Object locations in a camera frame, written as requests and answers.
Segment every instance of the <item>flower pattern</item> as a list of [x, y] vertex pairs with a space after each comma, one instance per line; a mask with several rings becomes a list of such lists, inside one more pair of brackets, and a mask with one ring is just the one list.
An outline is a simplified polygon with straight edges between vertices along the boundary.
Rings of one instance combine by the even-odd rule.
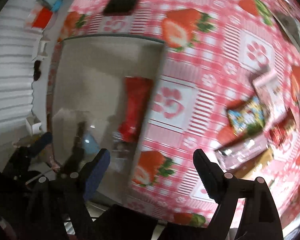
[[188, 136], [183, 140], [183, 145], [188, 147], [189, 149], [194, 149], [197, 147], [197, 139]]
[[229, 74], [229, 75], [235, 75], [237, 73], [236, 66], [234, 64], [230, 63], [230, 62], [227, 62], [224, 65], [224, 69], [225, 69], [226, 73]]
[[212, 88], [216, 84], [216, 78], [212, 74], [204, 74], [202, 78], [203, 84]]
[[266, 56], [266, 48], [262, 44], [253, 41], [247, 45], [247, 55], [252, 61], [258, 62], [259, 67], [269, 64], [269, 59]]
[[168, 206], [167, 202], [163, 202], [163, 201], [158, 201], [157, 204], [161, 207], [166, 207]]
[[186, 201], [186, 199], [184, 197], [177, 197], [176, 198], [177, 203], [184, 203], [185, 201]]

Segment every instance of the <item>white wall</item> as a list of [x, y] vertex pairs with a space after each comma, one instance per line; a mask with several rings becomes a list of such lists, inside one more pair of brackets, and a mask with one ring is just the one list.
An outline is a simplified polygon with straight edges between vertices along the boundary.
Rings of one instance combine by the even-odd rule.
[[27, 135], [25, 117], [33, 100], [33, 45], [42, 35], [24, 21], [36, 0], [9, 0], [0, 12], [0, 167], [13, 153], [12, 141]]

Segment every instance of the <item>paw print pattern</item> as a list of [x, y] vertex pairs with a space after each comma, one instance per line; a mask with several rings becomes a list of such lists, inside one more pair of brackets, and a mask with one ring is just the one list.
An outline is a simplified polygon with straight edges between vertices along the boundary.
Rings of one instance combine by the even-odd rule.
[[109, 16], [102, 20], [102, 31], [111, 33], [128, 32], [131, 27], [132, 16]]
[[178, 89], [162, 87], [159, 92], [161, 93], [157, 93], [154, 97], [153, 111], [172, 119], [184, 110], [184, 106], [179, 102], [182, 97]]
[[247, 45], [248, 52], [247, 55], [252, 61], [257, 61], [259, 67], [269, 64], [269, 59], [266, 56], [266, 48], [253, 41], [251, 44]]

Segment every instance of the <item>strawberry print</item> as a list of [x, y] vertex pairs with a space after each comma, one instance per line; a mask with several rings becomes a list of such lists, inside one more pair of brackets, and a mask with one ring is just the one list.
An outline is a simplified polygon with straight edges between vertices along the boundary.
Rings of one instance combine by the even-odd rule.
[[272, 14], [267, 6], [260, 0], [240, 0], [238, 5], [242, 10], [252, 14], [255, 17], [261, 16], [266, 25], [272, 26]]
[[206, 218], [195, 213], [174, 213], [173, 222], [180, 225], [202, 227], [206, 222]]
[[58, 42], [63, 41], [65, 38], [76, 35], [79, 29], [86, 23], [86, 15], [77, 12], [69, 12], [58, 38]]
[[163, 19], [162, 37], [168, 46], [175, 51], [183, 51], [186, 47], [193, 48], [199, 42], [194, 35], [194, 31], [210, 32], [215, 27], [209, 20], [211, 17], [206, 13], [201, 13], [196, 9], [183, 9], [166, 13]]
[[290, 74], [291, 96], [294, 102], [297, 102], [297, 95], [300, 93], [300, 66], [293, 65]]
[[170, 167], [174, 164], [171, 158], [158, 151], [141, 152], [132, 181], [142, 187], [152, 186], [156, 177], [168, 177], [175, 173]]

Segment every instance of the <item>pink checkered tablecloth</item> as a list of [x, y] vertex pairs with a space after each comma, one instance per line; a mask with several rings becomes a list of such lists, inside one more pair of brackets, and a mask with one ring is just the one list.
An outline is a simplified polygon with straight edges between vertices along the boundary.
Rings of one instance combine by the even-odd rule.
[[[158, 151], [171, 162], [162, 170], [165, 174], [156, 174], [151, 184], [142, 185], [134, 179], [126, 206], [184, 224], [198, 214], [207, 225], [217, 204], [206, 194], [194, 168], [193, 151], [202, 148], [215, 160], [214, 150], [229, 138], [227, 107], [254, 93], [249, 77], [267, 64], [277, 71], [285, 105], [298, 123], [299, 110], [291, 96], [290, 76], [293, 66], [300, 67], [300, 54], [285, 41], [271, 17], [258, 13], [252, 0], [139, 0], [131, 16], [104, 17], [102, 11], [108, 1], [74, 0], [60, 40], [71, 35], [131, 33], [163, 39], [170, 46], [141, 140], [143, 151]], [[261, 1], [271, 11], [282, 10], [277, 0]], [[295, 0], [289, 1], [300, 18], [299, 5]], [[181, 15], [181, 9], [192, 10]], [[196, 12], [205, 17], [200, 27], [189, 24], [197, 17]], [[59, 49], [57, 45], [51, 63], [48, 113]], [[274, 160], [254, 174], [254, 178], [262, 176], [268, 183], [283, 226], [300, 212], [300, 166], [296, 165], [299, 154], [297, 130], [274, 150]], [[233, 227], [240, 222], [242, 208], [243, 201], [239, 201]]]

